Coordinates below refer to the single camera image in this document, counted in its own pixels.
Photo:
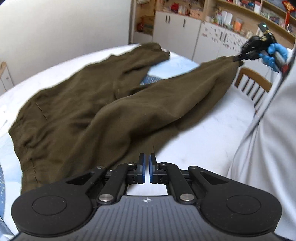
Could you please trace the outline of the blue gloved right hand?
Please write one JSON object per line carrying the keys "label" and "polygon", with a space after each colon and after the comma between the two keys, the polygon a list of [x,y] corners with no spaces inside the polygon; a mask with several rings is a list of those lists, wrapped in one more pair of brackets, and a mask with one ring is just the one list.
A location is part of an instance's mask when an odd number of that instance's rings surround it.
{"label": "blue gloved right hand", "polygon": [[281,57],[283,57],[284,61],[287,61],[288,51],[287,48],[282,46],[281,44],[275,43],[270,44],[267,49],[267,54],[259,53],[259,57],[262,59],[263,63],[273,69],[275,72],[279,72],[279,68],[275,63],[275,54],[278,52]]}

